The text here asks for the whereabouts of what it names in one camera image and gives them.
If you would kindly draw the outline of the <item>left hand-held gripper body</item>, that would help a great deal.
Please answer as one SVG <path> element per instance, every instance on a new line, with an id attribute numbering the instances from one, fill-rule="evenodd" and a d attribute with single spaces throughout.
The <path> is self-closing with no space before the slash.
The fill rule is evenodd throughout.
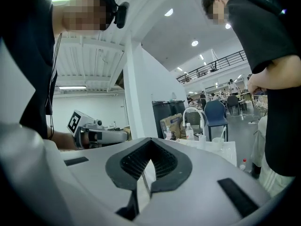
<path id="1" fill-rule="evenodd" d="M 67 129 L 72 134 L 75 144 L 79 149 L 84 149 L 81 143 L 81 132 L 88 132 L 90 142 L 89 149 L 123 143 L 129 139 L 127 132 L 120 129 L 105 129 L 101 120 L 93 119 L 78 110 L 73 111 L 67 124 Z"/>

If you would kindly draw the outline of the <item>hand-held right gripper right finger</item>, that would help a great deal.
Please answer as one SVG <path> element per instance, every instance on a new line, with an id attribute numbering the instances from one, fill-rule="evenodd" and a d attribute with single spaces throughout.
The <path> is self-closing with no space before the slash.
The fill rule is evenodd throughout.
<path id="1" fill-rule="evenodd" d="M 249 214 L 262 207 L 270 196 L 251 176 L 237 167 L 234 142 L 216 151 L 212 143 L 167 141 L 192 162 L 188 179 L 176 190 L 155 193 L 141 212 L 142 226 L 230 226 L 256 224 L 256 216 L 242 216 L 230 196 Z"/>

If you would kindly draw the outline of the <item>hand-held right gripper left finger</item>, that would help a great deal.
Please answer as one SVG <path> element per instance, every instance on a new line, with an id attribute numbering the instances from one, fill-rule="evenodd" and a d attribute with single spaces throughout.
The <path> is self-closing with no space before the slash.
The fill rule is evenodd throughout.
<path id="1" fill-rule="evenodd" d="M 75 226 L 150 226 L 139 213 L 137 179 L 120 165 L 123 157 L 149 144 L 140 138 L 104 148 L 60 153 L 64 197 Z"/>

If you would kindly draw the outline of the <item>person's left hand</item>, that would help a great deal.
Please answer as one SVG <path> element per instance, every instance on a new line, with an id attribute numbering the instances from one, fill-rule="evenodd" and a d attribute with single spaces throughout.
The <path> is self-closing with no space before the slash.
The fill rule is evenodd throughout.
<path id="1" fill-rule="evenodd" d="M 88 132 L 81 132 L 80 136 L 81 136 L 82 147 L 84 149 L 88 149 L 90 145 Z"/>

